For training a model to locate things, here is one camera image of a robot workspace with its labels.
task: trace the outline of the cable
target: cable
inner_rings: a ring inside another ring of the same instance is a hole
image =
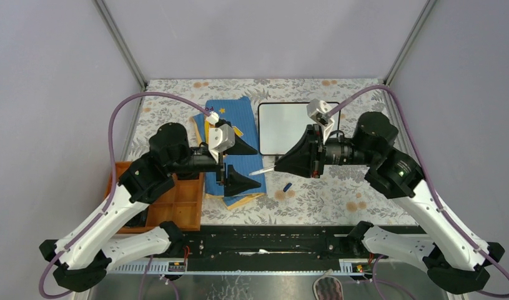
[[[386,285],[391,286],[393,288],[395,287],[397,289],[400,289],[403,292],[405,292],[406,294],[408,294],[408,296],[411,297],[413,300],[416,300],[416,297],[413,294],[411,294],[408,290],[406,290],[403,286],[401,286],[401,285],[399,285],[397,283],[394,283],[394,282],[377,279],[377,265],[378,265],[377,263],[379,262],[379,260],[381,258],[384,258],[384,257],[385,257],[384,255],[379,255],[379,257],[375,260],[375,263],[373,264],[373,268],[372,268],[372,282],[373,282],[373,285],[375,286],[375,289],[379,293],[379,296],[381,296],[381,299],[387,300],[385,295],[379,289],[379,286],[377,285],[378,283],[386,284]]]
[[[175,285],[175,283],[170,280],[169,278],[165,278],[166,279],[166,284],[171,284],[172,287],[173,287],[173,291],[175,292],[175,300],[179,300],[180,297],[179,297],[179,289],[177,288],[177,286]]]
[[[149,261],[147,262],[147,266],[144,269],[144,274],[142,275],[142,279],[140,280],[140,287],[139,287],[139,300],[142,300],[142,297],[144,296],[142,293],[142,290],[144,289],[144,281],[146,279],[146,274],[149,271],[149,266],[151,266],[151,261],[153,260],[153,255],[149,257]]]
[[[372,268],[372,261],[373,261],[373,253],[370,253],[370,255],[368,257],[368,267],[370,269]]]
[[[190,255],[190,247],[188,245],[184,246],[184,271],[187,271],[186,260],[188,259],[188,255]]]
[[[344,132],[343,132],[342,130],[339,130],[339,129],[338,129],[338,130],[334,130],[334,131],[330,132],[330,135],[329,135],[329,136],[333,136],[334,134],[338,134],[338,133],[340,133],[340,134],[342,134],[342,136],[344,136]]]
[[[200,107],[198,104],[188,100],[188,99],[184,99],[182,97],[179,97],[179,96],[176,96],[176,95],[173,95],[173,94],[167,94],[165,92],[139,92],[137,94],[134,94],[134,95],[131,95],[127,98],[125,98],[125,100],[123,100],[122,102],[120,102],[120,104],[118,104],[112,114],[111,114],[111,118],[109,120],[109,130],[108,130],[108,137],[107,137],[107,142],[108,142],[108,145],[109,145],[109,160],[111,162],[111,176],[113,178],[112,182],[111,182],[111,191],[109,192],[109,197],[107,197],[107,200],[106,200],[106,203],[105,205],[102,207],[102,211],[97,214],[91,221],[89,224],[87,224],[78,234],[76,234],[74,236],[73,239],[71,239],[64,247],[62,251],[59,251],[59,253],[57,253],[54,258],[52,258],[52,260],[48,263],[48,265],[45,267],[44,271],[42,272],[41,274],[41,278],[39,279],[39,293],[40,295],[45,298],[45,299],[57,299],[57,298],[61,298],[61,297],[64,297],[64,296],[67,296],[68,294],[70,294],[72,291],[66,291],[66,292],[63,292],[61,294],[57,294],[57,295],[50,295],[50,294],[47,294],[44,290],[44,281],[46,279],[46,276],[48,275],[48,272],[50,271],[50,268],[52,268],[52,266],[56,263],[56,261],[68,250],[70,250],[70,247],[72,245],[74,245],[86,232],[88,232],[88,230],[90,230],[91,227],[93,227],[93,225],[96,224],[96,222],[98,222],[98,220],[100,220],[100,218],[104,215],[103,213],[107,211],[107,208],[109,208],[109,205],[111,205],[111,202],[112,202],[112,198],[114,197],[114,191],[116,190],[116,180],[114,180],[114,178],[116,178],[116,162],[115,162],[115,159],[114,159],[114,146],[112,144],[112,128],[113,128],[113,125],[114,125],[114,119],[116,118],[116,115],[118,114],[118,112],[120,111],[120,109],[122,107],[124,107],[124,105],[126,105],[127,103],[131,102],[132,100],[135,100],[135,99],[138,99],[138,98],[141,98],[141,97],[146,97],[146,96],[158,96],[158,97],[165,97],[165,98],[170,98],[170,99],[173,99],[173,100],[177,100],[177,101],[180,101],[180,102],[183,102],[183,103],[186,103],[190,106],[192,106],[193,108],[195,109],[198,109],[200,112],[202,112],[203,114],[205,114],[205,116],[210,116],[210,113],[208,111],[206,111],[204,108]]]
[[[339,283],[341,284],[368,284],[368,283],[374,283],[375,284],[375,287],[377,289],[377,291],[379,292],[379,295],[383,298],[383,300],[385,300],[385,296],[379,291],[379,289],[377,288],[377,283],[380,283],[380,284],[386,284],[388,286],[391,286],[395,289],[399,289],[400,291],[404,292],[405,294],[407,294],[412,300],[416,300],[416,296],[414,296],[414,294],[412,294],[411,292],[409,292],[407,289],[405,289],[403,286],[397,284],[397,283],[394,283],[394,282],[390,282],[390,281],[384,281],[384,280],[381,280],[381,279],[367,279],[366,277],[364,277],[363,280],[357,280],[357,281],[344,281],[344,282],[341,282],[340,280],[338,280],[336,277],[334,277],[333,275],[333,270],[328,270],[324,275],[320,276],[317,280],[315,280],[315,282],[313,283],[313,287],[314,287],[314,293],[315,293],[315,297],[318,299],[318,295],[317,293],[315,292],[315,285],[318,283],[319,280],[323,279],[323,278],[326,278],[326,277],[330,277],[330,278],[333,278],[335,280],[337,280]]]
[[[372,91],[374,89],[381,89],[383,91],[386,91],[391,95],[392,99],[394,100],[394,103],[396,104],[396,107],[400,113],[400,118],[402,120],[403,126],[405,127],[405,130],[407,132],[408,139],[410,141],[410,144],[412,145],[414,149],[414,153],[416,154],[416,158],[420,161],[420,165],[422,167],[423,175],[425,176],[425,180],[427,182],[427,185],[429,187],[429,190],[431,192],[431,195],[433,196],[433,200],[435,201],[436,205],[438,206],[438,209],[442,212],[443,217],[449,222],[449,224],[455,228],[455,230],[473,247],[474,251],[478,251],[487,261],[489,261],[492,265],[494,265],[509,281],[509,272],[504,269],[498,262],[496,262],[488,253],[481,250],[479,245],[460,228],[460,226],[451,218],[449,213],[446,210],[443,210],[443,204],[440,201],[440,198],[438,197],[438,194],[436,192],[435,186],[433,181],[431,180],[431,177],[429,176],[429,172],[427,167],[425,166],[425,163],[423,162],[422,155],[420,151],[418,150],[418,147],[416,146],[416,142],[414,141],[414,136],[410,132],[410,129],[407,124],[407,118],[405,117],[405,114],[403,113],[403,109],[401,107],[400,101],[398,100],[398,97],[396,94],[394,94],[394,91],[391,90],[389,87],[382,86],[382,85],[374,85],[365,87],[364,89],[360,90],[359,92],[356,92],[355,94],[351,95],[348,99],[341,102],[339,105],[335,106],[331,111],[329,111],[326,115],[331,117],[338,111],[340,111],[342,108],[344,108],[346,105],[350,104],[353,100],[355,100],[357,97],[361,96],[362,94]],[[485,291],[477,291],[478,293],[494,297],[494,298],[509,298],[508,294],[494,294],[492,292],[485,292]]]

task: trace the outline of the whiteboard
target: whiteboard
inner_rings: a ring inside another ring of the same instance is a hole
[[[337,102],[328,102],[332,106]],[[308,124],[307,102],[262,103],[258,106],[258,134],[261,155],[284,155],[300,140]],[[339,128],[340,111],[334,130]]]

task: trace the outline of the white clip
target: white clip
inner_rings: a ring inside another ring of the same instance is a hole
[[[217,114],[217,112],[211,111],[210,116],[206,117],[206,121],[208,121],[208,123],[212,125],[215,125],[217,122],[219,122],[219,115]]]
[[[166,276],[166,275],[161,274],[161,276],[159,277],[159,280],[163,280],[165,276]],[[167,278],[166,278],[166,282],[164,283],[164,285],[166,285],[166,286],[167,286],[169,281],[170,281],[170,279],[167,279]]]

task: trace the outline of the blue book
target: blue book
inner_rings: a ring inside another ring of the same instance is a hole
[[[258,132],[254,121],[254,115],[252,114],[252,108],[250,106],[250,99],[248,97],[242,97],[238,100],[208,100],[206,102],[206,109],[217,112],[222,119],[229,121],[238,137],[242,138],[254,149],[259,149]],[[203,114],[198,114],[194,116],[193,119],[197,126],[197,131],[199,132],[201,140],[206,142],[208,130],[212,127],[212,125],[205,122],[205,116]],[[227,155],[224,158],[224,162],[227,165],[233,165],[234,169],[243,176],[248,176],[249,173],[264,167],[262,156],[260,154]],[[253,194],[265,194],[267,192],[265,176],[263,174],[249,177],[261,183],[261,187],[249,189],[234,197],[224,197],[224,202],[227,207],[230,208],[231,205],[237,202],[241,202],[243,204],[245,201],[242,200],[245,198],[251,200],[252,197],[246,196],[253,196]],[[214,196],[224,195],[223,186],[218,185],[215,181],[215,173],[207,173],[205,175],[205,192]]]

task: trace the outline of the gray wall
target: gray wall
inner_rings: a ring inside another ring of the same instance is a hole
[[[109,116],[139,87],[92,1],[12,2],[0,1],[0,299],[41,299],[37,247],[101,201]],[[134,109],[116,122],[118,156]]]
[[[382,78],[425,0],[107,0],[147,79]]]
[[[439,1],[393,88],[438,192],[509,270],[509,0]]]

